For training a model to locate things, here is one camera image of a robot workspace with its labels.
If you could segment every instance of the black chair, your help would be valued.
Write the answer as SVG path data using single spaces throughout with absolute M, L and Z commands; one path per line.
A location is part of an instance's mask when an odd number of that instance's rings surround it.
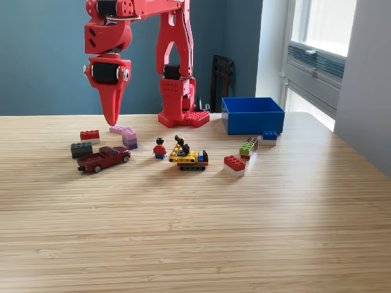
M 217 105 L 217 80 L 222 79 L 221 98 L 228 97 L 229 87 L 235 77 L 235 66 L 229 58 L 214 55 L 212 67 L 212 81 L 210 85 L 210 112 L 216 113 Z

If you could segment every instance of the yellow lego vehicle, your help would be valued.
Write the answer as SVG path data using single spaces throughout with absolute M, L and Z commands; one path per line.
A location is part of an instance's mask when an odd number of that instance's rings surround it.
M 204 171 L 209 164 L 206 151 L 202 155 L 198 151 L 191 151 L 183 137 L 175 136 L 175 140 L 177 144 L 170 153 L 169 162 L 177 163 L 181 171 Z

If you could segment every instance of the window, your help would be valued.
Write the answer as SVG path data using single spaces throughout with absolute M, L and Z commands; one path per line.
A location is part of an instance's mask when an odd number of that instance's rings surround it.
M 291 110 L 301 96 L 335 118 L 356 1 L 290 0 L 280 74 L 284 78 L 280 104 L 285 110 Z M 292 98 L 290 90 L 298 97 Z
M 313 104 L 308 102 L 305 98 L 301 97 L 298 93 L 291 89 L 288 89 L 287 93 L 287 112 L 306 112 L 314 116 L 323 125 L 334 131 L 335 120 L 319 110 Z
M 296 0 L 291 40 L 348 55 L 357 0 Z

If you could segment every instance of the red robot arm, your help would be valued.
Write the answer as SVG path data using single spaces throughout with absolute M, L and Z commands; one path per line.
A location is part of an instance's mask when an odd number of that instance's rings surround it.
M 192 77 L 190 0 L 87 0 L 86 10 L 91 16 L 84 28 L 86 54 L 97 56 L 89 58 L 84 74 L 99 91 L 107 123 L 112 126 L 117 123 L 123 91 L 130 80 L 131 62 L 119 55 L 131 43 L 130 23 L 156 14 L 161 19 L 156 69 L 164 75 L 159 83 L 163 112 L 158 120 L 167 127 L 199 127 L 209 121 L 209 113 L 200 109 L 194 112 L 196 80 Z M 169 64 L 174 43 L 180 65 Z

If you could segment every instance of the window frame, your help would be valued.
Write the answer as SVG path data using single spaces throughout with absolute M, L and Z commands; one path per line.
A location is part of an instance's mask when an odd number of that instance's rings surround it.
M 308 23 L 311 0 L 302 0 L 301 21 Z M 293 32 L 294 13 L 296 8 L 296 0 L 289 1 L 287 30 L 285 33 L 285 45 L 283 53 L 283 64 L 280 76 L 283 78 L 281 89 L 280 105 L 284 110 L 287 110 L 287 91 L 288 88 L 305 97 L 305 99 L 318 107 L 331 117 L 335 117 L 339 102 L 339 95 L 342 86 L 342 79 L 326 72 L 317 70 L 315 67 L 294 59 L 288 55 L 288 46 L 293 45 L 308 51 L 316 51 L 319 55 L 332 57 L 346 62 L 346 57 L 332 52 L 327 52 L 319 48 L 314 48 L 303 43 L 294 42 L 291 40 Z M 299 40 L 304 40 L 307 26 L 305 29 L 300 25 Z

